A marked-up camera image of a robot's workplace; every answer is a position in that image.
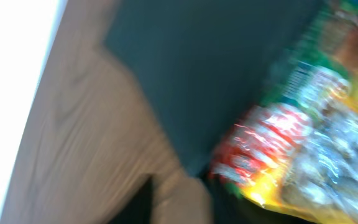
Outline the yellow Hacks candy bag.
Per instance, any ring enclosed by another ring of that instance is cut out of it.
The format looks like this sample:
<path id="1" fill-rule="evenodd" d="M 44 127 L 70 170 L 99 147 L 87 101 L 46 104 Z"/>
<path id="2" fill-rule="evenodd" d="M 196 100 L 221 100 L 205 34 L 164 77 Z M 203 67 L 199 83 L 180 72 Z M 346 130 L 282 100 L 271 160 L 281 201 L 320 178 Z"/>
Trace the yellow Hacks candy bag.
<path id="1" fill-rule="evenodd" d="M 336 105 L 312 130 L 261 208 L 317 223 L 358 223 L 358 115 Z"/>

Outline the green red snack bar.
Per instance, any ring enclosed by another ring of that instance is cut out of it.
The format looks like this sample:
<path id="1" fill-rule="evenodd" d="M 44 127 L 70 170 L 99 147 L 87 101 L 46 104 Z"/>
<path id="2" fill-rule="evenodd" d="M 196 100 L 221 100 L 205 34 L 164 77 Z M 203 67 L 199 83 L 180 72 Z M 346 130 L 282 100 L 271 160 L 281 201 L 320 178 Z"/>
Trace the green red snack bar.
<path id="1" fill-rule="evenodd" d="M 276 191 L 288 165 L 324 111 L 349 94 L 349 72 L 337 62 L 299 61 L 220 144 L 211 177 L 257 200 Z"/>

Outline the dark green gift box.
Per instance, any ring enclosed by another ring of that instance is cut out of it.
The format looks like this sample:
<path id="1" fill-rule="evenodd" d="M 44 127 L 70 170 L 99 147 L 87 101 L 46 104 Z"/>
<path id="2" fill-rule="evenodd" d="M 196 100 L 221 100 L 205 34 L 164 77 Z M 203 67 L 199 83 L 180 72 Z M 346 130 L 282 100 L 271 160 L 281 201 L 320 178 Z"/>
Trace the dark green gift box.
<path id="1" fill-rule="evenodd" d="M 136 76 L 182 166 L 215 144 L 261 91 L 269 65 L 322 6 L 308 0 L 123 0 L 106 48 Z"/>

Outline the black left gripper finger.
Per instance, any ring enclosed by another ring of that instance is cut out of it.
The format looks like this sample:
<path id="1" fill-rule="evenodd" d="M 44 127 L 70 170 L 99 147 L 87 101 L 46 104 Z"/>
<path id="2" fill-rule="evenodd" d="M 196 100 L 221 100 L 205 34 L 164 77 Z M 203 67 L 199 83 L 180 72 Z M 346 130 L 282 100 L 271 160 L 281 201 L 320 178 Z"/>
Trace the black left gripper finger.
<path id="1" fill-rule="evenodd" d="M 201 182 L 182 170 L 155 177 L 153 224 L 211 224 L 211 199 Z"/>

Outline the green Haribo gummy bag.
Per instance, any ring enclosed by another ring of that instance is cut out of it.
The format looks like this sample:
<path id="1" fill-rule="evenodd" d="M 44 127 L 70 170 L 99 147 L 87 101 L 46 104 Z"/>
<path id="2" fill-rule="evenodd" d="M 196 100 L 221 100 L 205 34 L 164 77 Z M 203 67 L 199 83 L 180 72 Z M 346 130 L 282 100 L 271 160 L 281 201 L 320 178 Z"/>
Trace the green Haribo gummy bag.
<path id="1" fill-rule="evenodd" d="M 358 113 L 358 1 L 325 1 L 298 50 L 311 66 L 299 105 L 313 118 L 340 103 Z"/>

